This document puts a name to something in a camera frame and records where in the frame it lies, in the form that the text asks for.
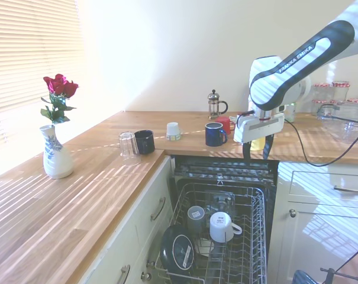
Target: dishwasher rack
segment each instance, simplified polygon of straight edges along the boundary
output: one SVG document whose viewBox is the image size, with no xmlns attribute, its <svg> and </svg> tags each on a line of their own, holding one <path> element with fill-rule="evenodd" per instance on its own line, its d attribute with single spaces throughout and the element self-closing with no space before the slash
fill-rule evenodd
<svg viewBox="0 0 358 284">
<path fill-rule="evenodd" d="M 233 223 L 242 228 L 227 243 L 216 243 L 209 235 L 210 215 L 217 211 L 214 201 L 227 205 Z M 195 261 L 189 276 L 169 273 L 158 255 L 155 268 L 165 284 L 174 284 L 172 276 L 190 284 L 266 284 L 266 236 L 264 194 L 259 188 L 219 183 L 189 183 L 179 195 L 170 224 L 186 227 L 187 211 L 197 205 L 205 209 L 207 228 L 192 235 Z"/>
</svg>

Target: white floral vase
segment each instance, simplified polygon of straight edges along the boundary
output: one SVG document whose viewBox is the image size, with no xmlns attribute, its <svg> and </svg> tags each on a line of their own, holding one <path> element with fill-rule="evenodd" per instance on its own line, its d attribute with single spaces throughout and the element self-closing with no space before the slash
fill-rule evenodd
<svg viewBox="0 0 358 284">
<path fill-rule="evenodd" d="M 62 179 L 73 172 L 70 153 L 56 138 L 55 127 L 47 125 L 40 128 L 46 141 L 43 153 L 43 167 L 52 179 Z"/>
</svg>

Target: wooden countertop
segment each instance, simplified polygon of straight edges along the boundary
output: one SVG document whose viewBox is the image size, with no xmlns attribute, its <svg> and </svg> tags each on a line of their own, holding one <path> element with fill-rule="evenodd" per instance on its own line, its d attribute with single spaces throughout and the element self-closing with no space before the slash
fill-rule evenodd
<svg viewBox="0 0 358 284">
<path fill-rule="evenodd" d="M 164 158 L 123 166 L 118 148 L 67 147 L 64 179 L 42 155 L 0 176 L 0 284 L 77 283 Z"/>
<path fill-rule="evenodd" d="M 182 127 L 179 141 L 165 139 L 171 121 Z M 165 153 L 242 157 L 233 139 L 206 146 L 207 122 L 204 112 L 121 112 L 66 143 L 75 163 L 69 177 L 46 176 L 41 154 L 0 176 L 0 284 L 77 283 Z M 310 115 L 298 115 L 296 126 L 313 162 L 327 162 L 348 147 Z M 125 167 L 118 135 L 142 129 L 154 131 L 157 150 Z M 275 137 L 271 159 L 304 161 L 290 125 Z M 261 159 L 262 153 L 251 156 Z M 341 161 L 358 164 L 358 144 Z"/>
<path fill-rule="evenodd" d="M 235 116 L 236 113 L 231 112 L 228 115 Z M 172 121 L 178 122 L 184 132 L 179 141 L 166 140 L 166 125 Z M 77 136 L 68 144 L 118 147 L 119 133 L 149 129 L 154 131 L 155 147 L 165 150 L 166 154 L 242 158 L 242 146 L 233 141 L 233 136 L 219 147 L 205 145 L 204 125 L 208 122 L 206 112 L 120 112 Z M 349 146 L 337 141 L 322 127 L 321 121 L 310 114 L 297 114 L 295 125 L 311 162 L 329 162 L 340 156 Z M 262 151 L 252 151 L 251 157 L 262 159 Z M 285 123 L 283 131 L 275 134 L 269 159 L 305 161 L 298 136 L 289 124 Z M 358 144 L 338 162 L 358 164 Z"/>
</svg>

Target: black mug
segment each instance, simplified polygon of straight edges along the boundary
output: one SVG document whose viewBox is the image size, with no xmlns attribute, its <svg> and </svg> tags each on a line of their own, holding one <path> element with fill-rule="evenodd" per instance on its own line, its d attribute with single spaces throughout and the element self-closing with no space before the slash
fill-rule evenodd
<svg viewBox="0 0 358 284">
<path fill-rule="evenodd" d="M 140 130 L 134 134 L 140 154 L 150 154 L 155 151 L 154 132 L 151 130 Z"/>
<path fill-rule="evenodd" d="M 223 124 L 211 122 L 205 125 L 205 143 L 208 146 L 216 147 L 227 142 L 227 134 L 223 130 Z"/>
</svg>

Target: coffee press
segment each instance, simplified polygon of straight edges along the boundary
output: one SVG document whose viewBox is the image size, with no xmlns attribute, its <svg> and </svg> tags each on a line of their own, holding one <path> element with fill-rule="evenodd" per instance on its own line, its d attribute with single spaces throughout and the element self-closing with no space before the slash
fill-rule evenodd
<svg viewBox="0 0 358 284">
<path fill-rule="evenodd" d="M 228 105 L 225 101 L 220 101 L 220 95 L 212 90 L 212 92 L 208 95 L 208 103 L 209 103 L 209 120 L 214 120 L 220 114 L 224 114 L 227 112 Z M 226 108 L 223 112 L 220 112 L 220 104 L 225 104 Z"/>
</svg>

